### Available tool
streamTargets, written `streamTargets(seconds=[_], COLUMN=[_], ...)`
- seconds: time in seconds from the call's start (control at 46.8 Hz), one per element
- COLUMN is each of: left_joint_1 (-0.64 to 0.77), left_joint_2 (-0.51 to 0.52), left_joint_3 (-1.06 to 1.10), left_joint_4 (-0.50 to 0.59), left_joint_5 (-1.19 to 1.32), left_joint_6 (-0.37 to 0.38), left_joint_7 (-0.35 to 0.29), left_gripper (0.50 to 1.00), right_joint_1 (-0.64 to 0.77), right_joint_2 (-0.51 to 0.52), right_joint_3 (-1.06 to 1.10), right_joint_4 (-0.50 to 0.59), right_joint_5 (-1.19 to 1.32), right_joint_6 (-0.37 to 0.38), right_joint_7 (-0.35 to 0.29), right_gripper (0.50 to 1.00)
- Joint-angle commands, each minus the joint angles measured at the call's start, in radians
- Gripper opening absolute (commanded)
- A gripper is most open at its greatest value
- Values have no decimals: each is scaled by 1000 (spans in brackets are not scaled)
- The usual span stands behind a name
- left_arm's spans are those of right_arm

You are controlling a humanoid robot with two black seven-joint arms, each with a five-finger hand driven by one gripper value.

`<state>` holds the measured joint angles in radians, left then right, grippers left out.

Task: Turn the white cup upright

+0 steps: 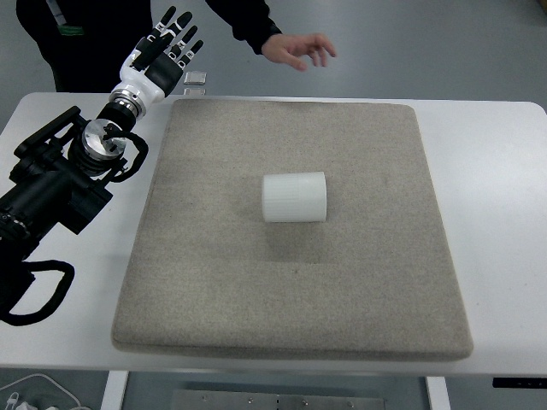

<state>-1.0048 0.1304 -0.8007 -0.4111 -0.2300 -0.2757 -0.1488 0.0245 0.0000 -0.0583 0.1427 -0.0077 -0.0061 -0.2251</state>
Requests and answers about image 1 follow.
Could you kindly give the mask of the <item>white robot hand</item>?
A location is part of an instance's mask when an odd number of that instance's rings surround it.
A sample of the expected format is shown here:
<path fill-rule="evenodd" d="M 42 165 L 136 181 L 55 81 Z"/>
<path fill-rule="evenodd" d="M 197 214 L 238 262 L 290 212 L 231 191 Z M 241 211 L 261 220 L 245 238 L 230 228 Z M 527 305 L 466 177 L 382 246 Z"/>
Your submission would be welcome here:
<path fill-rule="evenodd" d="M 127 95 L 130 100 L 140 100 L 140 104 L 152 104 L 160 102 L 174 90 L 182 77 L 183 68 L 186 68 L 203 47 L 203 41 L 198 40 L 182 54 L 183 49 L 196 34 L 197 26 L 192 26 L 181 40 L 173 46 L 170 45 L 191 21 L 190 11 L 184 12 L 168 26 L 167 36 L 160 36 L 175 12 L 176 8 L 170 6 L 156 23 L 155 36 L 141 38 L 123 62 L 120 70 L 121 82 L 112 90 L 111 102 L 122 95 Z"/>

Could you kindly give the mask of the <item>person's black sleeve forearm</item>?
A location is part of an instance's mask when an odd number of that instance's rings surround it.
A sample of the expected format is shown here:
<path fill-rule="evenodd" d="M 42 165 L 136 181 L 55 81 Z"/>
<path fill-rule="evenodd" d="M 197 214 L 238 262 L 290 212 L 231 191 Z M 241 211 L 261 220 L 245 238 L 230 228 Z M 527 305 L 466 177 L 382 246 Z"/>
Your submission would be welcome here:
<path fill-rule="evenodd" d="M 270 18 L 270 8 L 262 0 L 206 0 L 206 4 L 231 28 L 238 41 L 246 42 L 256 55 L 262 46 L 282 31 Z"/>

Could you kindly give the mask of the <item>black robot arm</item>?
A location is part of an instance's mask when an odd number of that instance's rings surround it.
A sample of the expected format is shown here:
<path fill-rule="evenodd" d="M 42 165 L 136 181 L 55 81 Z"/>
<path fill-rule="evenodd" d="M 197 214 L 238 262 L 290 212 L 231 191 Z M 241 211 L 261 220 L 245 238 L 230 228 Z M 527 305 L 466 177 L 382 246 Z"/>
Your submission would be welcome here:
<path fill-rule="evenodd" d="M 106 186 L 131 178 L 148 155 L 132 129 L 177 85 L 203 46 L 191 38 L 192 15 L 170 7 L 123 62 L 120 83 L 94 120 L 73 106 L 16 149 L 12 187 L 1 198 L 1 261 L 24 261 L 56 225 L 80 233 L 112 195 Z"/>

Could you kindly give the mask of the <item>person's bare hand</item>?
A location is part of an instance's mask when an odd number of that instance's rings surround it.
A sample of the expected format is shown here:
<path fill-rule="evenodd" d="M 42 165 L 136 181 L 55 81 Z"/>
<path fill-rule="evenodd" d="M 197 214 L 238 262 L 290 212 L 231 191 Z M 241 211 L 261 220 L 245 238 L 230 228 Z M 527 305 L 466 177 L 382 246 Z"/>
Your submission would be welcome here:
<path fill-rule="evenodd" d="M 285 64 L 298 72 L 305 72 L 307 56 L 314 67 L 326 67 L 329 58 L 335 58 L 330 39 L 322 33 L 305 35 L 274 34 L 262 46 L 262 55 L 271 62 Z"/>

